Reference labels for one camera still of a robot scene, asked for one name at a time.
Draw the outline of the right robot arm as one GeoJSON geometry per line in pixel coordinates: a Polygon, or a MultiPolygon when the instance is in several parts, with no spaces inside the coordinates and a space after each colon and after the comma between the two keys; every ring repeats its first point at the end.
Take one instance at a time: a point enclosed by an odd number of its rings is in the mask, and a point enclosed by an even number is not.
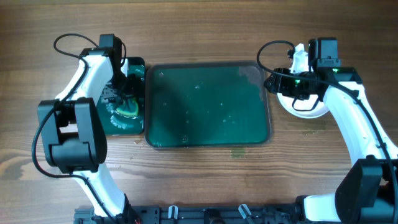
{"type": "Polygon", "coordinates": [[[343,67],[338,41],[320,37],[291,45],[290,68],[275,68],[264,82],[292,115],[330,113],[345,140],[351,169],[330,194],[297,199],[296,216],[312,223],[396,223],[397,146],[374,114],[353,67],[343,67]]]}

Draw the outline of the white plate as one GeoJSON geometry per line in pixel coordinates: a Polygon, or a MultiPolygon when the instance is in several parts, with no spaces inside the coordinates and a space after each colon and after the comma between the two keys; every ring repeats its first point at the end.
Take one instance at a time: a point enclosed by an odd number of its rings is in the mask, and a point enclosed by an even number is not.
{"type": "Polygon", "coordinates": [[[317,95],[310,95],[308,100],[295,100],[278,93],[277,98],[285,110],[299,118],[315,119],[329,112],[329,109],[324,102],[318,99],[317,95]]]}

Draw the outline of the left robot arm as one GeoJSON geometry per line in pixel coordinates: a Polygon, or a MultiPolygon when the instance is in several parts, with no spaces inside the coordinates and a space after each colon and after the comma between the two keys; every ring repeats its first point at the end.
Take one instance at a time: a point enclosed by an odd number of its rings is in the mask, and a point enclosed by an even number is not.
{"type": "Polygon", "coordinates": [[[108,145],[97,110],[103,98],[117,103],[122,116],[138,114],[126,46],[114,34],[102,34],[98,43],[75,58],[79,66],[69,84],[55,99],[37,107],[32,162],[47,177],[75,180],[93,205],[93,222],[140,223],[105,164],[108,145]]]}

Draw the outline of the green yellow sponge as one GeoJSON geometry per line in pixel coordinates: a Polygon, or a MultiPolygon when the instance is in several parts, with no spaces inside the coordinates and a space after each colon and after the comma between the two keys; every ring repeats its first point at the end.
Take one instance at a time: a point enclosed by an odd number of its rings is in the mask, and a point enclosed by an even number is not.
{"type": "Polygon", "coordinates": [[[121,116],[136,117],[139,114],[139,105],[135,98],[128,98],[116,108],[116,112],[121,116]]]}

